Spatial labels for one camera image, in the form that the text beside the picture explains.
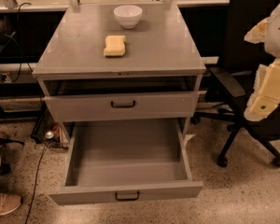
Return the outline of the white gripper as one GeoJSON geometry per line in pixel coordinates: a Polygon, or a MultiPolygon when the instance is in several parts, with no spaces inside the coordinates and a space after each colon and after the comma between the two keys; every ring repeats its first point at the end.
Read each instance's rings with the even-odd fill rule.
{"type": "MultiPolygon", "coordinates": [[[[264,40],[266,52],[280,58],[280,4],[269,19],[258,22],[244,37],[244,41],[252,44],[264,40]]],[[[280,104],[280,59],[275,59],[269,66],[259,66],[253,89],[244,116],[250,121],[261,121],[268,118],[280,104]]]]}

